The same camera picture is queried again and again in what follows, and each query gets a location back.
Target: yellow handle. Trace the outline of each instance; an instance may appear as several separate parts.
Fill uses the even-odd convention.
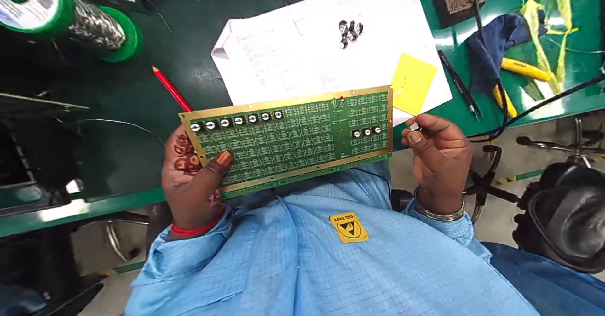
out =
[[[518,60],[514,59],[507,59],[506,57],[503,57],[502,59],[502,69],[506,69],[511,72],[516,72],[521,75],[529,76],[530,78],[534,78],[540,81],[548,82],[550,80],[549,73],[543,72],[540,69],[534,67],[533,65],[519,62]]]
[[[498,106],[500,106],[500,108],[504,109],[504,105],[502,104],[502,98],[500,97],[500,91],[498,90],[498,86],[494,87],[493,93],[494,93],[495,102],[498,103]],[[512,105],[512,101],[510,100],[510,97],[508,96],[508,93],[506,92],[506,90],[504,90],[504,98],[506,99],[506,105],[507,105],[506,108],[508,109],[508,117],[509,118],[516,117],[517,110],[515,109],[515,106]]]

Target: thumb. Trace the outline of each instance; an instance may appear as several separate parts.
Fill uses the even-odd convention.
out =
[[[435,172],[435,169],[443,164],[445,156],[422,133],[418,131],[410,132],[408,134],[408,143],[414,154],[427,165],[431,172]]]
[[[227,151],[223,151],[214,158],[208,165],[193,177],[189,183],[191,194],[205,201],[218,187],[223,175],[229,171],[233,163],[233,156]]]

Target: solder wire spool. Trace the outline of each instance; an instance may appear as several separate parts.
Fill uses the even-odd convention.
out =
[[[0,0],[0,25],[27,33],[68,34],[98,50],[107,62],[120,62],[143,45],[143,35],[121,11],[83,0]]]

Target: red pencil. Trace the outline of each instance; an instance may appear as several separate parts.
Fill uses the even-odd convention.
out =
[[[153,69],[153,72],[157,76],[157,79],[160,80],[160,82],[164,85],[164,87],[166,87],[166,89],[168,89],[172,97],[174,97],[178,104],[181,105],[183,110],[193,111],[191,106],[189,106],[187,101],[185,101],[185,99],[178,92],[177,88],[174,88],[172,83],[170,83],[170,80],[168,80],[168,78],[158,68],[155,68],[155,66],[152,65],[151,69]]]

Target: red thread bracelet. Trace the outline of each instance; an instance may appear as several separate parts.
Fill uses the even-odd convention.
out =
[[[210,223],[204,225],[203,227],[193,229],[193,230],[180,229],[174,224],[174,220],[173,220],[172,226],[170,227],[170,232],[177,234],[177,235],[185,235],[185,236],[201,235],[203,233],[208,232],[213,227],[215,227],[216,224],[218,224],[218,222],[221,221],[221,219],[223,219],[223,216],[224,216],[224,210],[223,210],[223,212],[221,212],[221,214],[218,215],[218,217],[213,219]]]

